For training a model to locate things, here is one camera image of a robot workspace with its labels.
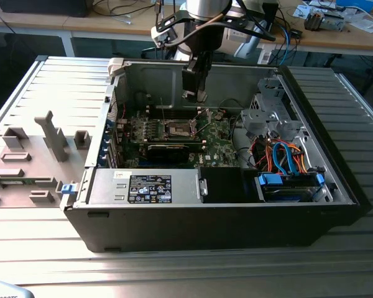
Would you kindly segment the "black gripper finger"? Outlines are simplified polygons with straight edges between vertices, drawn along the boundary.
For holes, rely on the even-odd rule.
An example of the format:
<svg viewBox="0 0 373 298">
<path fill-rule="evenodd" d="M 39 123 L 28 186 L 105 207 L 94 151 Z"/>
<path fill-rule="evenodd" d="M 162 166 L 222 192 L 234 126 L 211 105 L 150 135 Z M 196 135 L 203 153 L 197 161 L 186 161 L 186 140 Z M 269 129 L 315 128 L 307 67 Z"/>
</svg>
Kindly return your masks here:
<svg viewBox="0 0 373 298">
<path fill-rule="evenodd" d="M 201 69 L 201 91 L 205 90 L 206 78 L 211 69 L 211 52 L 204 52 L 202 55 L 202 69 Z"/>
<path fill-rule="evenodd" d="M 184 91 L 197 92 L 200 83 L 200 62 L 194 58 L 182 69 L 182 86 Z"/>
</svg>

